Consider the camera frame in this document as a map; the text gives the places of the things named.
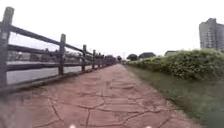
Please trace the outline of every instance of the building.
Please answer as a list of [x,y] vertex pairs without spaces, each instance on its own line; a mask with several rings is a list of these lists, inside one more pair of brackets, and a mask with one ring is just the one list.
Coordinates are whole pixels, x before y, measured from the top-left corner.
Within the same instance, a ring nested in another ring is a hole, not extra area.
[[210,18],[199,25],[201,48],[224,51],[224,25]]

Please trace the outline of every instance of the overcast sky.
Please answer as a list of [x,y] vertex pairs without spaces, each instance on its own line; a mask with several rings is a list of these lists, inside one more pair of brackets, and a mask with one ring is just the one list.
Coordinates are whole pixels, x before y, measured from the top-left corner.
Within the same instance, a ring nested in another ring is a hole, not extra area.
[[[103,54],[125,55],[197,49],[198,26],[208,18],[224,24],[222,0],[0,0],[15,9],[13,25]],[[12,34],[10,43],[53,45]]]

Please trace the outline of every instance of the hedge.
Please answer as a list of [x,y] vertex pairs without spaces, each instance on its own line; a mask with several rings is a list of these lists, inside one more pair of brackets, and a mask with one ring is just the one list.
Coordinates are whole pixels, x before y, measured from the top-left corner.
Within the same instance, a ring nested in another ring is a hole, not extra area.
[[180,51],[128,64],[191,80],[222,79],[224,75],[224,54],[215,50]]

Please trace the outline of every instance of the wooden railing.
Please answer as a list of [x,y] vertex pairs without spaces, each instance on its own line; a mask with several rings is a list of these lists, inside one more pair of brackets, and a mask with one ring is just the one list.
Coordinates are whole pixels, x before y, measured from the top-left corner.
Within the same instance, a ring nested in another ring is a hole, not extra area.
[[[56,41],[42,35],[35,34],[33,32],[15,27],[12,25],[14,9],[7,7],[4,12],[3,20],[0,22],[0,88],[7,85],[7,71],[16,70],[30,70],[41,68],[58,68],[59,75],[64,75],[64,67],[81,66],[82,72],[84,72],[85,66],[92,65],[92,69],[95,69],[95,65],[98,67],[105,66],[108,62],[104,59],[104,55],[97,54],[95,50],[93,53],[87,51],[87,46],[83,45],[83,49],[76,48],[66,43],[66,35],[62,34],[60,41]],[[59,52],[51,52],[46,50],[40,50],[35,48],[28,48],[24,46],[16,46],[9,44],[10,32],[14,32],[26,37],[30,37],[36,40],[40,40],[46,43],[51,43],[59,46]],[[81,63],[66,63],[65,62],[65,48],[72,49],[74,51],[81,52],[82,56],[70,55],[70,57],[81,59]],[[8,51],[27,52],[35,54],[43,54],[55,56],[57,58],[56,63],[51,64],[19,64],[19,65],[7,65]]]

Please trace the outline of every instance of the walkway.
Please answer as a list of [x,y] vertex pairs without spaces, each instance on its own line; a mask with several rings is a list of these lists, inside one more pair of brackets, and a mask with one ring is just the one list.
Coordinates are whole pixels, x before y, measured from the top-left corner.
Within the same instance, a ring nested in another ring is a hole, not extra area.
[[121,65],[14,94],[0,113],[0,128],[198,128]]

